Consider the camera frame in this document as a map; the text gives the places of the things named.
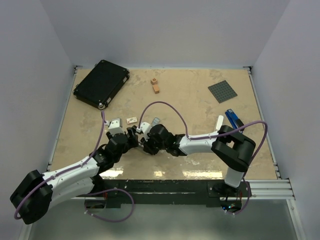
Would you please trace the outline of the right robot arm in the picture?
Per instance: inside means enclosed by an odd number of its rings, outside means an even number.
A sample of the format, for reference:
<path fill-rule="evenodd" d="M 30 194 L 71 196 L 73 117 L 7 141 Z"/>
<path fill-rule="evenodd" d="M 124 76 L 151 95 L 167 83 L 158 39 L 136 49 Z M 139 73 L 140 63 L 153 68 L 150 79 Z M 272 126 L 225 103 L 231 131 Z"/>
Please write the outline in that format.
<path fill-rule="evenodd" d="M 229 134 L 232 128 L 222 125 L 220 130 L 202 135 L 172 134 L 162 124 L 151 126 L 144 122 L 137 132 L 143 135 L 143 150 L 156 155 L 164 150 L 174 157 L 195 153 L 214 153 L 227 166 L 223 192 L 230 197 L 240 190 L 240 183 L 251 163 L 256 143 L 240 132 Z"/>

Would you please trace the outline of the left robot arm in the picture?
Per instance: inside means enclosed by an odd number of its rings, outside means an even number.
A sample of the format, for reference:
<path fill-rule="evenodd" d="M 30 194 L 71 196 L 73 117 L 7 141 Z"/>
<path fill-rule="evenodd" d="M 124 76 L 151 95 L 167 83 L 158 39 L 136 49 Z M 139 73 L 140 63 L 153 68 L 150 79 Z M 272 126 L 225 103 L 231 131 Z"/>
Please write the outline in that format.
<path fill-rule="evenodd" d="M 26 225 L 42 218 L 54 203 L 64 196 L 99 196 L 104 184 L 97 180 L 100 174 L 111 169 L 128 150 L 139 145 L 136 127 L 128 127 L 124 133 L 107 133 L 108 143 L 96 147 L 84 159 L 59 170 L 40 173 L 29 172 L 10 196 L 15 207 L 13 217 L 22 219 Z M 80 190 L 88 181 L 86 190 Z"/>

